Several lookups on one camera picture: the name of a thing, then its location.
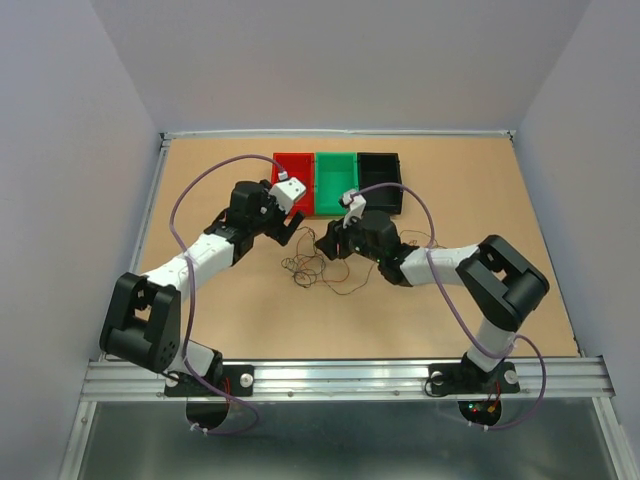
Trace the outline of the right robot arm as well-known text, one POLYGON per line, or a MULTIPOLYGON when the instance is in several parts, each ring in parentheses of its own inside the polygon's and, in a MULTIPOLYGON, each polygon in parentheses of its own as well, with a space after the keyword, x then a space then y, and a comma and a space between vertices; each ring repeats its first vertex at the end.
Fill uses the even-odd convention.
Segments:
POLYGON ((459 323, 471 342, 460 378, 472 390, 495 380, 517 332, 550 290, 545 275, 499 235, 460 248, 419 247, 403 242, 391 217, 381 211, 331 221, 315 247, 331 261, 354 254, 367 258, 395 286, 434 284, 451 310, 455 306, 445 287, 465 287, 482 313, 475 335, 459 323))

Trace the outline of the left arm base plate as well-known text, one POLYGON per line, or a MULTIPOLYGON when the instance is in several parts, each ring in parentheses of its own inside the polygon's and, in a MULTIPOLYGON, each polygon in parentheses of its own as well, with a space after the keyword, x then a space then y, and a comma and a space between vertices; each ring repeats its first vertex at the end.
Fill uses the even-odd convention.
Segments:
MULTIPOLYGON (((251 397, 253 395, 255 368, 251 364, 225 365, 217 362, 211 366, 204 379, 234 397, 251 397)), ((216 393, 188 373, 171 372, 176 381, 166 379, 163 394, 169 398, 214 397, 216 393)))

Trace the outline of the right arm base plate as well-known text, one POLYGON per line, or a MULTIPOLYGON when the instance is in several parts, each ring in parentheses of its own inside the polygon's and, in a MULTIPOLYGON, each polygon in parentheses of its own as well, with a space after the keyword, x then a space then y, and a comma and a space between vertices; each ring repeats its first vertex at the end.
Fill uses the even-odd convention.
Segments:
POLYGON ((435 396, 520 392, 515 365, 505 361, 490 372, 484 372, 473 363, 434 363, 429 366, 425 385, 435 396))

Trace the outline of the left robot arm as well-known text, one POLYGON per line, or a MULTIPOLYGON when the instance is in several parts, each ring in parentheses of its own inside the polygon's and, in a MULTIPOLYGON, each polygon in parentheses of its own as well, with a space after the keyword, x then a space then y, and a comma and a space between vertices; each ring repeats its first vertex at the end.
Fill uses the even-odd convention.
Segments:
POLYGON ((304 215, 286 218, 305 193, 304 184, 293 177, 275 184, 237 182, 229 206, 184 253, 142 275, 127 272, 118 278, 99 339, 101 350, 154 373, 187 374, 199 393, 215 392, 222 384, 221 354, 181 332, 182 303, 238 263, 257 236, 286 245, 304 215))

